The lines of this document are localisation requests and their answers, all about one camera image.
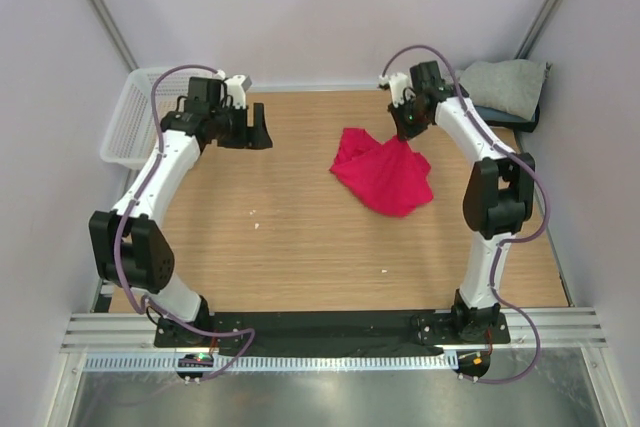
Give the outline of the red t-shirt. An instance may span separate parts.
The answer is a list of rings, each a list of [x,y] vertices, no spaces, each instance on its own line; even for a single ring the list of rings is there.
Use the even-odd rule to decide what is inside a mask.
[[[366,130],[345,128],[330,172],[365,207],[389,217],[406,217],[434,199],[431,165],[408,142],[384,143]]]

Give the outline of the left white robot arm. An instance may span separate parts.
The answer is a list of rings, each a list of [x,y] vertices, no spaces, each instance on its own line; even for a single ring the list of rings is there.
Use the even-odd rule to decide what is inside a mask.
[[[149,94],[156,143],[148,160],[110,210],[92,214],[89,233],[99,277],[120,287],[137,313],[155,310],[177,325],[186,344],[199,347],[214,334],[209,306],[175,271],[174,253],[161,230],[166,212],[209,145],[264,150],[273,142],[263,104],[247,101],[251,80],[243,74],[228,77],[202,66],[175,107],[159,114],[157,89],[177,71],[161,74]]]

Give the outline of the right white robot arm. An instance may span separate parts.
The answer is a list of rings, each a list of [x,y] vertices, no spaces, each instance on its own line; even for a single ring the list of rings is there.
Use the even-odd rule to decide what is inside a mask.
[[[411,140],[429,126],[437,126],[471,166],[462,210],[472,232],[472,247],[449,325],[455,339],[480,342],[499,323],[497,294],[506,256],[532,215],[535,162],[493,133],[466,89],[456,81],[445,81],[435,61],[415,65],[407,74],[382,75],[379,85],[391,95],[388,110],[400,140]]]

